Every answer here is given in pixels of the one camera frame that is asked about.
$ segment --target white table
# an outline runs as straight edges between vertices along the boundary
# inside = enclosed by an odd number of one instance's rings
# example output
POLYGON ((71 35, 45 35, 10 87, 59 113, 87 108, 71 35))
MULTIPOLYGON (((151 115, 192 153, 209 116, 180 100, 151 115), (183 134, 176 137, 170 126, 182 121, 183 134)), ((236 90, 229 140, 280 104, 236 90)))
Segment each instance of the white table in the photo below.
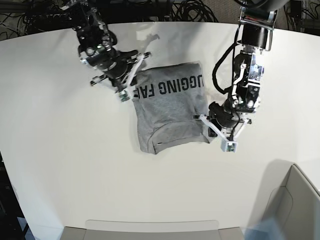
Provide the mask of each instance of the white table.
MULTIPOLYGON (((133 23, 111 29, 122 51, 152 52, 147 68, 201 61, 208 102, 223 101, 211 74, 235 25, 133 23)), ((82 65, 72 30, 0 42, 0 149, 35 237, 57 240, 87 220, 217 220, 248 227, 262 217, 292 163, 320 158, 320 38, 283 30, 266 55, 262 105, 236 154, 188 143, 140 151, 132 102, 122 104, 82 65)), ((229 57, 218 72, 231 78, 229 57)))

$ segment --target black lettering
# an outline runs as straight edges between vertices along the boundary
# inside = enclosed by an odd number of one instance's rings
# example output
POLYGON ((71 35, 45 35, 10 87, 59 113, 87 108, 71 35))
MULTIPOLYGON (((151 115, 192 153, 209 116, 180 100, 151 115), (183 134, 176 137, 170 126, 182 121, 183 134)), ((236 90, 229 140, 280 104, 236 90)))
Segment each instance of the black lettering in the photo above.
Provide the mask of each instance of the black lettering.
POLYGON ((194 89, 197 87, 197 80, 195 76, 190 77, 190 88, 194 89))
POLYGON ((140 99, 140 92, 139 92, 139 88, 136 88, 134 91, 134 97, 135 98, 139 98, 140 99))
POLYGON ((163 94, 167 93, 166 84, 163 81, 159 82, 158 87, 159 87, 159 93, 160 94, 163 95, 163 94))
POLYGON ((177 86, 176 86, 176 80, 172 81, 166 81, 166 84, 168 84, 168 92, 171 93, 171 90, 176 93, 177 92, 177 86))
POLYGON ((143 97, 144 99, 146 99, 146 98, 147 98, 147 96, 148 96, 148 94, 147 94, 147 90, 148 90, 147 85, 146 85, 146 86, 144 86, 144 88, 140 87, 140 91, 141 91, 142 97, 143 97))
POLYGON ((151 89, 149 90, 149 93, 150 93, 150 95, 148 96, 149 98, 150 98, 150 97, 154 97, 154 96, 155 96, 155 89, 154 89, 154 85, 153 85, 153 84, 151 84, 150 86, 151 86, 151 89))
POLYGON ((202 81, 202 87, 204 86, 204 80, 202 79, 202 75, 199 75, 199 76, 198 76, 198 85, 199 85, 199 88, 201 88, 200 79, 201 79, 201 81, 202 81))
POLYGON ((180 87, 180 81, 179 81, 179 79, 176 80, 176 84, 178 85, 178 90, 179 90, 179 92, 181 92, 181 87, 180 87))
POLYGON ((188 90, 189 89, 189 82, 188 82, 188 78, 181 78, 181 86, 182 86, 182 90, 188 90))

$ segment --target white tabletop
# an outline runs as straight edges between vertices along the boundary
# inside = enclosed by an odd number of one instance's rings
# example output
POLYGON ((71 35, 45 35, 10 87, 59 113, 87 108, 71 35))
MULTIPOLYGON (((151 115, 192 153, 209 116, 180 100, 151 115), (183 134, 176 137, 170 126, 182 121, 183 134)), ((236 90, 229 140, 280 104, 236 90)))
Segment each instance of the white tabletop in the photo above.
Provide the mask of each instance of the white tabletop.
MULTIPOLYGON (((122 51, 152 52, 146 68, 200 61, 208 102, 223 101, 211 73, 237 26, 221 23, 112 25, 122 51)), ((266 54, 262 105, 236 154, 220 141, 158 155, 140 151, 132 102, 120 103, 82 65, 72 30, 0 42, 0 149, 35 237, 57 240, 87 220, 216 220, 247 227, 262 217, 293 162, 320 158, 320 38, 276 30, 266 54)), ((218 72, 231 78, 229 57, 218 72)))

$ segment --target folded t-shirt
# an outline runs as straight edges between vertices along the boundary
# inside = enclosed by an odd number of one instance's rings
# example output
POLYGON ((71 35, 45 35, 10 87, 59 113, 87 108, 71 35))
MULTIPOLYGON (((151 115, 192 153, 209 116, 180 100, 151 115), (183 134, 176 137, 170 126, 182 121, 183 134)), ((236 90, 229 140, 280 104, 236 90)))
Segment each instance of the folded t-shirt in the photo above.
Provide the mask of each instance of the folded t-shirt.
POLYGON ((199 63, 183 63, 141 71, 136 76, 134 107, 143 152, 189 142, 210 143, 208 128, 195 115, 208 115, 199 63))

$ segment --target gray t-shirt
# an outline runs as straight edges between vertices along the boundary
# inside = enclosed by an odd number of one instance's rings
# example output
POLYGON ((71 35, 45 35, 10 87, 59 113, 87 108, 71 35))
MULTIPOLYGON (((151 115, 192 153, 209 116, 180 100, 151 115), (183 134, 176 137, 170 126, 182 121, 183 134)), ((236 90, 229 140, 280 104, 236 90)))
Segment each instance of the gray t-shirt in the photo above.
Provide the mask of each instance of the gray t-shirt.
POLYGON ((199 63, 141 71, 136 76, 134 107, 143 152, 157 154, 189 142, 210 143, 208 128, 194 115, 208 115, 199 63))

